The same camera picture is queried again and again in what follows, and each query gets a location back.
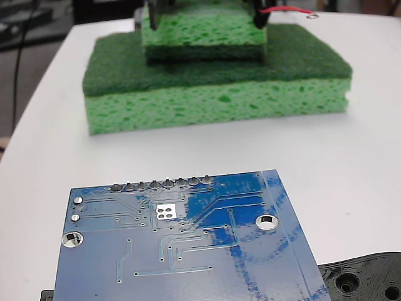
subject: black wire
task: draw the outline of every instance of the black wire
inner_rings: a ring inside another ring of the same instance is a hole
[[[14,85],[13,85],[13,121],[12,121],[12,129],[11,133],[14,132],[16,126],[17,126],[17,94],[18,94],[18,73],[19,73],[19,63],[21,61],[21,53],[23,52],[24,44],[25,44],[25,37],[26,33],[28,32],[29,25],[31,24],[31,20],[33,17],[33,14],[35,13],[36,9],[38,8],[38,3],[35,1],[33,3],[31,12],[28,16],[28,20],[25,22],[25,25],[23,26],[23,32],[22,32],[22,37],[21,41],[19,42],[19,47],[18,47],[18,52],[17,52],[17,60],[15,63],[15,69],[14,69]]]
[[[391,7],[390,11],[388,12],[388,16],[394,16],[397,8],[400,6],[401,0],[397,0],[394,2],[393,6]]]

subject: white surface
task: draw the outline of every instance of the white surface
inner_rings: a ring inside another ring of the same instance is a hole
[[[277,169],[318,264],[401,251],[401,19],[273,19],[352,65],[347,113],[89,137],[81,82],[95,39],[133,22],[73,28],[0,163],[1,300],[53,289],[72,187]]]

